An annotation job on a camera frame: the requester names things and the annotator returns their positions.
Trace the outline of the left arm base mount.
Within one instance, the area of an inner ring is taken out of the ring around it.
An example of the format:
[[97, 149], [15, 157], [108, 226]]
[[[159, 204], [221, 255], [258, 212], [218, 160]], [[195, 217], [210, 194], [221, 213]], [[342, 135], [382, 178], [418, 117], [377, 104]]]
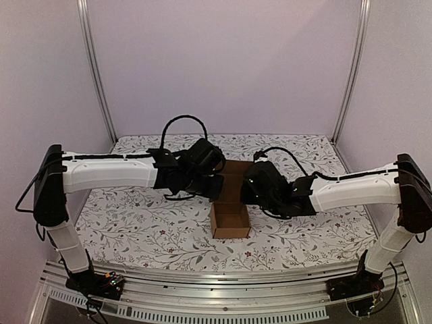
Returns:
[[120, 300], [125, 284], [125, 277], [112, 271], [98, 274], [91, 270], [71, 273], [66, 281], [66, 288], [75, 290], [83, 296], [97, 296], [110, 300]]

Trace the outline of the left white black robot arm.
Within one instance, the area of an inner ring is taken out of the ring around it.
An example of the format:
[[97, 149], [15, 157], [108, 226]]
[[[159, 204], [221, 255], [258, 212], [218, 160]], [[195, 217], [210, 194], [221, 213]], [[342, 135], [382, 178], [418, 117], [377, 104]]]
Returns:
[[100, 287], [67, 208], [67, 194], [102, 188], [139, 187], [168, 190], [217, 200], [226, 165], [222, 150], [206, 138], [171, 152], [163, 145], [138, 154], [78, 154], [51, 145], [38, 171], [19, 197], [15, 210], [29, 213], [43, 227], [63, 260], [70, 279], [86, 293]]

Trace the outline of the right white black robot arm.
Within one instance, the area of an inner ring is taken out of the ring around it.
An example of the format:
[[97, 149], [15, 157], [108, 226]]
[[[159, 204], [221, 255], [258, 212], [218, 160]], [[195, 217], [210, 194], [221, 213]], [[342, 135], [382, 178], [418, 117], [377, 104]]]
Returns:
[[364, 294], [415, 235], [431, 229], [431, 185], [406, 153], [377, 169], [340, 176], [316, 171], [293, 182], [287, 181], [272, 162], [256, 161], [243, 177], [241, 201], [259, 206], [276, 219], [312, 216], [356, 205], [397, 207], [378, 241], [365, 252], [360, 271], [349, 280], [354, 294]]

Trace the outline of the brown cardboard box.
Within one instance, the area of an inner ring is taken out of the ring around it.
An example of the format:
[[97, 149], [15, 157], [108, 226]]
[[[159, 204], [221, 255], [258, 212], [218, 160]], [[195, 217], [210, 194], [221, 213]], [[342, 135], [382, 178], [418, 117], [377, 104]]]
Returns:
[[248, 209], [241, 200], [243, 174], [252, 161], [227, 160], [221, 175], [223, 185], [219, 198], [211, 203], [213, 239], [247, 238], [251, 229]]

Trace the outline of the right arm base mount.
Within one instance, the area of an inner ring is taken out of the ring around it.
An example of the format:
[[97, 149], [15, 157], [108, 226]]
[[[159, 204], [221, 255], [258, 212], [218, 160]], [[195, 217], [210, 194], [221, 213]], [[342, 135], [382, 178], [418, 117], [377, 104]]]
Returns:
[[325, 285], [331, 301], [354, 298], [347, 303], [347, 307], [356, 317], [365, 317], [372, 313], [385, 287], [381, 274], [365, 270], [354, 275], [329, 279]]

